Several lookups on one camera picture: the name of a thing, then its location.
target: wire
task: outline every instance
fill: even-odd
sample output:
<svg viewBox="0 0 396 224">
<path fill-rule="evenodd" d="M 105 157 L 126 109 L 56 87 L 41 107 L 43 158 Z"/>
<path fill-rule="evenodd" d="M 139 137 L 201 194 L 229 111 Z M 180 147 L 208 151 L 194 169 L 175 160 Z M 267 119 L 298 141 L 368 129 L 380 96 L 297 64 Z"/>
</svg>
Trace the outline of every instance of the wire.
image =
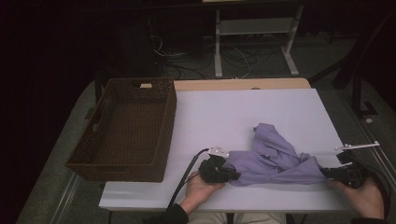
<svg viewBox="0 0 396 224">
<path fill-rule="evenodd" d="M 160 49 L 163 47 L 163 40 L 158 35 L 151 35 L 151 37 L 155 37 L 160 40 L 160 46 L 158 47 L 158 49 L 153 49 L 154 52 L 156 52 L 160 56 L 166 57 L 166 53 L 160 53 Z"/>
<path fill-rule="evenodd" d="M 222 50 L 220 52 L 221 59 L 224 60 L 228 65 L 236 68 L 247 68 L 247 64 L 244 59 L 235 58 L 228 50 Z"/>
<path fill-rule="evenodd" d="M 191 171 L 191 169 L 192 169 L 192 166 L 193 166 L 193 165 L 195 164 L 195 162 L 198 160 L 198 157 L 199 157 L 202 153 L 204 153 L 204 152 L 206 152 L 206 151 L 208 151 L 208 150 L 209 150 L 209 148 L 202 149 L 200 152 L 198 152 L 198 154 L 196 154 L 196 155 L 192 158 L 192 161 L 190 162 L 190 165 L 187 167 L 186 172 L 184 172 L 183 177 L 181 177 L 180 182 L 178 183 L 178 186 L 177 186 L 177 188 L 176 188 L 176 190 L 175 190 L 175 192 L 174 192 L 174 194 L 173 194 L 173 196 L 172 196 L 171 201 L 170 201 L 169 204 L 168 204 L 167 209 L 169 209 L 169 208 L 174 204 L 175 199 L 176 199 L 176 197 L 177 197 L 177 195 L 178 195 L 178 192 L 181 190 L 181 188 L 183 188 L 184 184 L 186 184 L 186 183 L 191 179 L 191 178 L 190 178 L 188 181 L 186 181 L 187 176 L 189 175 L 189 173 L 190 173 L 190 171 Z"/>
<path fill-rule="evenodd" d="M 175 54 L 166 54 L 167 57 L 178 57 L 178 56 L 184 56 L 188 55 L 188 52 L 181 52 L 181 53 L 175 53 Z"/>
<path fill-rule="evenodd" d="M 213 46 L 210 47 L 204 47 L 204 50 L 202 52 L 202 57 L 198 57 L 198 59 L 202 59 L 204 58 L 204 56 L 208 53 L 210 53 L 211 57 L 210 60 L 212 60 L 213 58 Z M 184 53 L 176 53 L 176 54 L 172 54 L 169 57 L 166 58 L 166 60 L 168 62 L 172 62 L 172 63 L 190 63 L 190 62 L 194 62 L 197 61 L 197 55 L 196 54 L 190 54 L 188 52 L 184 52 Z M 209 61 L 208 65 L 206 65 L 204 68 L 207 68 L 210 65 L 211 61 Z"/>
<path fill-rule="evenodd" d="M 181 75 L 185 75 L 185 72 L 184 71 L 181 71 L 179 68 L 176 68 L 176 70 L 175 71 L 168 71 L 168 66 L 165 66 L 164 67 L 164 75 L 166 76 L 166 77 L 172 77 L 169 73 L 170 72 L 178 72 L 178 76 L 175 78 L 176 80 L 180 80 L 180 78 L 181 78 Z"/>
<path fill-rule="evenodd" d="M 204 74 L 198 72 L 197 70 L 191 69 L 191 68 L 183 67 L 183 66 L 180 66 L 180 65 L 174 64 L 174 63 L 165 63 L 165 64 L 168 65 L 168 66 L 171 66 L 171 67 L 175 67 L 175 68 L 180 68 L 180 69 L 185 69 L 185 70 L 188 70 L 188 71 L 192 71 L 192 72 L 198 74 L 199 76 L 201 76 L 203 79 L 207 79 L 207 78 L 208 78 L 208 77 L 206 77 Z"/>
<path fill-rule="evenodd" d="M 246 73 L 244 76 L 241 77 L 241 79 L 243 79 L 243 78 L 247 77 L 247 76 L 250 74 L 250 71 L 251 71 L 250 63 L 248 62 L 248 60 L 247 60 L 247 58 L 245 57 L 245 55 L 244 55 L 239 49 L 234 48 L 234 47 L 233 47 L 233 49 L 235 49 L 236 51 L 238 51 L 238 52 L 242 55 L 242 57 L 244 57 L 245 62 L 247 63 L 247 73 Z"/>
<path fill-rule="evenodd" d="M 190 177 L 189 179 L 187 179 L 184 184 L 186 184 L 187 182 L 189 182 L 190 180 L 192 180 L 193 178 L 195 178 L 196 176 L 198 176 L 199 174 L 193 175 L 192 177 Z"/>
<path fill-rule="evenodd" d="M 277 39 L 280 39 L 280 41 L 277 43 L 276 50 L 275 50 L 275 51 L 266 52 L 266 53 L 259 53 L 260 51 L 262 51 L 263 49 L 265 49 L 264 46 L 267 44 L 266 42 L 267 42 L 268 36 L 274 36 L 274 37 L 276 37 Z M 260 44 L 260 45 L 257 47 L 257 49 L 256 49 L 256 51 L 255 51 L 254 53 L 250 53 L 250 55 L 252 55 L 252 56 L 258 56 L 258 55 L 270 55 L 270 54 L 273 54 L 273 53 L 277 52 L 277 51 L 284 45 L 283 42 L 284 42 L 284 41 L 282 41 L 281 38 L 278 37 L 277 35 L 265 35 L 265 36 L 264 36 L 264 40 L 262 41 L 262 44 Z"/>
<path fill-rule="evenodd" d="M 229 49 L 233 49 L 233 50 L 235 50 L 236 48 L 235 47 L 232 47 L 232 46 L 227 46 L 227 45 L 223 45 L 223 44 L 221 44 L 223 47 L 226 47 L 226 48 L 229 48 Z M 249 64 L 254 64 L 254 63 L 256 63 L 258 60 L 257 60 L 257 57 L 254 55 L 254 54 L 252 54 L 252 53 L 250 53 L 250 52 L 247 52 L 247 51 L 242 51 L 241 49 L 237 49 L 237 51 L 239 51 L 238 53 L 239 54 L 241 54 L 242 55 L 242 58 L 239 58 L 239 57 L 236 57 L 236 56 L 233 56 L 228 50 L 222 50 L 222 53 L 226 53 L 226 54 L 228 54 L 227 55 L 227 57 L 229 57 L 231 60 L 233 60 L 233 61 L 235 61 L 235 62 L 238 62 L 238 63 L 242 63 L 242 64 L 246 64 L 246 61 L 245 60 L 247 60 L 247 59 L 250 59 L 250 58 L 253 58 L 253 62 L 249 62 Z M 235 67 L 240 67 L 240 66 L 237 66 L 237 65 L 234 65 L 234 64 L 232 64 L 232 63 L 230 63 L 230 62 L 227 62 L 227 63 L 229 63 L 230 65 L 232 65 L 232 66 L 235 66 Z"/>
<path fill-rule="evenodd" d="M 207 67 L 209 67 L 210 64 L 212 64 L 213 58 L 214 58 L 214 56 L 213 56 L 213 54 L 212 54 L 211 57 L 210 57 L 210 59 L 208 60 L 207 64 L 205 64 L 203 67 L 189 68 L 189 69 L 192 69 L 192 70 L 204 70 L 204 69 L 206 69 Z M 170 61 L 169 59 L 168 59 L 167 61 L 168 61 L 169 63 L 175 64 L 175 63 L 189 63 L 189 62 L 193 62 L 193 61 L 196 61 L 196 60 L 197 60 L 197 59 L 195 58 L 195 59 L 191 59 L 191 60 L 189 60 L 189 61 L 184 61 L 184 62 L 175 62 L 175 61 L 169 62 L 169 61 Z"/>
</svg>

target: pants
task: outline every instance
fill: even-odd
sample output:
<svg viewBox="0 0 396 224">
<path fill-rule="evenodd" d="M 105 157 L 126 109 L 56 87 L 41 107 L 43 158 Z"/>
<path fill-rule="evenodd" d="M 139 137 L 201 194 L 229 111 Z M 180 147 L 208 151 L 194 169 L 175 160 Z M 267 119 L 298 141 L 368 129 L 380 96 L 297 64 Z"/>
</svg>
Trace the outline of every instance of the pants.
<svg viewBox="0 0 396 224">
<path fill-rule="evenodd" d="M 225 213 L 192 213 L 189 224 L 227 224 Z M 283 213 L 235 213 L 234 224 L 286 224 Z"/>
</svg>

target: human hand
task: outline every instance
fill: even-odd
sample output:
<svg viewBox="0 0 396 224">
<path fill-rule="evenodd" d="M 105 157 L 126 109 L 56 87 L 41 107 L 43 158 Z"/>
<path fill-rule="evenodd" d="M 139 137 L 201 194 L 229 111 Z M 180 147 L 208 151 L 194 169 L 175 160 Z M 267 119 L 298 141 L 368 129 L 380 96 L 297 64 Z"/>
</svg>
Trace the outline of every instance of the human hand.
<svg viewBox="0 0 396 224">
<path fill-rule="evenodd" d="M 336 180 L 332 180 L 332 184 L 346 195 L 350 205 L 359 215 L 384 219 L 384 201 L 372 178 L 368 178 L 358 189 L 345 186 Z"/>
<path fill-rule="evenodd" d="M 225 183 L 206 183 L 199 175 L 199 172 L 192 172 L 189 178 L 190 181 L 187 182 L 186 197 L 180 204 L 187 214 L 191 213 L 202 203 L 205 203 L 213 192 L 225 186 Z"/>
</svg>

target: white table surface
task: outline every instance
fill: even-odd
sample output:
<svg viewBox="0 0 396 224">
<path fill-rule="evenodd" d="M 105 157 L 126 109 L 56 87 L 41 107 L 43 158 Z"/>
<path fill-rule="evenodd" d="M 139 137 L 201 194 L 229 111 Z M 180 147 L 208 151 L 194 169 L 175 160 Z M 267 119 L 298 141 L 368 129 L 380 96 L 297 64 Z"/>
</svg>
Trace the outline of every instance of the white table surface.
<svg viewBox="0 0 396 224">
<path fill-rule="evenodd" d="M 99 206 L 108 210 L 164 210 L 180 178 L 201 149 L 251 150 L 253 127 L 276 130 L 301 152 L 316 156 L 323 167 L 341 166 L 335 147 L 343 144 L 314 89 L 178 91 L 175 128 L 162 183 L 107 182 Z M 208 159 L 202 154 L 195 163 Z M 176 203 L 184 197 L 184 188 Z M 315 185 L 227 185 L 199 211 L 322 212 L 350 210 L 328 182 Z"/>
</svg>

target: basket handle hole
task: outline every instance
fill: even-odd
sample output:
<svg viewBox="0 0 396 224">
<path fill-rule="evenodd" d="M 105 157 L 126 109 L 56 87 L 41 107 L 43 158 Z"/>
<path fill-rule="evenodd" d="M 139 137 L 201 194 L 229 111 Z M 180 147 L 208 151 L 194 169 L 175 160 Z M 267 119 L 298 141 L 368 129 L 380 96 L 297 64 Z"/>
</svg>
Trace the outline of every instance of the basket handle hole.
<svg viewBox="0 0 396 224">
<path fill-rule="evenodd" d="M 152 85 L 151 83 L 142 83 L 142 85 L 140 85 L 140 88 L 151 89 Z"/>
</svg>

